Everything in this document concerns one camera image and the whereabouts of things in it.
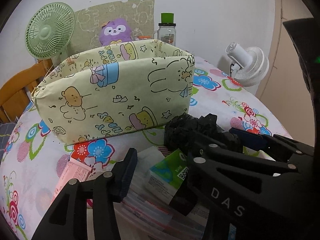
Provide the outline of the yellow cartoon paper box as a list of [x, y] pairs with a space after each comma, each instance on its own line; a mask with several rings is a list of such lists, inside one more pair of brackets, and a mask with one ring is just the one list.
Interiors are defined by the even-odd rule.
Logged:
[[189, 109], [194, 56], [159, 40], [111, 44], [75, 54], [31, 98], [65, 144], [166, 124]]

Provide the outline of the green desk fan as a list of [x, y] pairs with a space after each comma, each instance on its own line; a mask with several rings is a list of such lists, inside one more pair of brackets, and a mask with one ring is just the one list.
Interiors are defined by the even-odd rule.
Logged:
[[27, 24], [25, 46], [37, 60], [51, 60], [54, 66], [67, 58], [67, 46], [75, 29], [73, 9], [63, 2], [44, 5]]

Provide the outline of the white floor fan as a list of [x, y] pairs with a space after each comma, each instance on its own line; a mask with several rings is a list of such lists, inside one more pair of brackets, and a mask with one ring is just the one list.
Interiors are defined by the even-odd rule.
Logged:
[[259, 47], [242, 48], [240, 44], [231, 42], [217, 67], [229, 74], [251, 94], [256, 94], [258, 86], [269, 70], [268, 56]]

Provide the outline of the green cartoon patterned board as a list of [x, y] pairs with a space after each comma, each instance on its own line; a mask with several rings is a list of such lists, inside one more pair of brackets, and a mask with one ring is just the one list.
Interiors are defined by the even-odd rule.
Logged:
[[100, 31], [105, 23], [123, 18], [131, 28], [131, 38], [152, 36], [154, 31], [155, 0], [115, 1], [95, 5], [75, 12], [75, 30], [67, 46], [71, 56], [98, 48]]

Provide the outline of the glass jar with green lid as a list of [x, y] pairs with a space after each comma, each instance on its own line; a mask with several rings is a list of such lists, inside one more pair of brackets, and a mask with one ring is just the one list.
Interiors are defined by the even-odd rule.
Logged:
[[176, 23], [174, 22], [173, 13], [161, 13], [161, 22], [158, 24], [158, 29], [154, 31], [153, 38], [173, 46], [176, 45]]

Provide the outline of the green tissue pack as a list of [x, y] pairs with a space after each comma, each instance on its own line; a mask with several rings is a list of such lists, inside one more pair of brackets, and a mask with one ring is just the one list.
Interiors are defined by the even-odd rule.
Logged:
[[165, 204], [169, 204], [185, 180], [189, 168], [178, 149], [153, 165], [146, 173], [145, 188]]

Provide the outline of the grey plaid pillow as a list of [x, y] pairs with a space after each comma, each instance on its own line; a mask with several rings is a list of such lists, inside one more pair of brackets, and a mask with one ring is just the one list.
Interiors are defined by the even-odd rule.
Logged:
[[11, 133], [16, 126], [15, 122], [4, 123], [0, 125], [0, 150], [3, 152], [9, 141]]

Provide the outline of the pink mask packet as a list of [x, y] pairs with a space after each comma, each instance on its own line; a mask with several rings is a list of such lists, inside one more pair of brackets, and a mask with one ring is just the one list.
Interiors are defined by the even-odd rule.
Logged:
[[90, 166], [87, 166], [86, 164], [71, 158], [65, 166], [55, 187], [52, 202], [71, 179], [77, 179], [78, 181], [83, 182], [88, 178], [91, 170], [92, 168]]

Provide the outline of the purple plush toy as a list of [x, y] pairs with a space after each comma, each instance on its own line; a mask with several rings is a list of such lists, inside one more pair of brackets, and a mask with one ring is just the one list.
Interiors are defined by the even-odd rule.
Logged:
[[99, 41], [102, 46], [130, 42], [132, 41], [131, 28], [124, 18], [108, 21], [101, 28]]

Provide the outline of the beige door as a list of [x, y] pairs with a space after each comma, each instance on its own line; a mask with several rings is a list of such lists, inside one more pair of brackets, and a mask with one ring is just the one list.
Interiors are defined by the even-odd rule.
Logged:
[[283, 23], [311, 16], [301, 0], [275, 0], [270, 69], [256, 93], [291, 137], [308, 145], [314, 145], [315, 138], [312, 102], [297, 52]]

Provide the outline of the floral tablecloth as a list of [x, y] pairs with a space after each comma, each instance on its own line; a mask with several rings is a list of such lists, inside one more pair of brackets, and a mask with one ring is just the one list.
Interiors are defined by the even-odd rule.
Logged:
[[[217, 115], [217, 124], [225, 130], [236, 125], [251, 132], [288, 136], [280, 121], [259, 99], [200, 57], [196, 58], [196, 83], [189, 107], [192, 116], [213, 113]], [[128, 147], [138, 151], [151, 146], [162, 148], [163, 136], [164, 129], [157, 127], [99, 140], [97, 145], [104, 151], [96, 159], [91, 155], [92, 142], [65, 145], [45, 125], [36, 107], [29, 104], [2, 152], [1, 214], [5, 224], [18, 239], [31, 239], [71, 157], [84, 152], [85, 161], [93, 171], [104, 171], [121, 160]]]

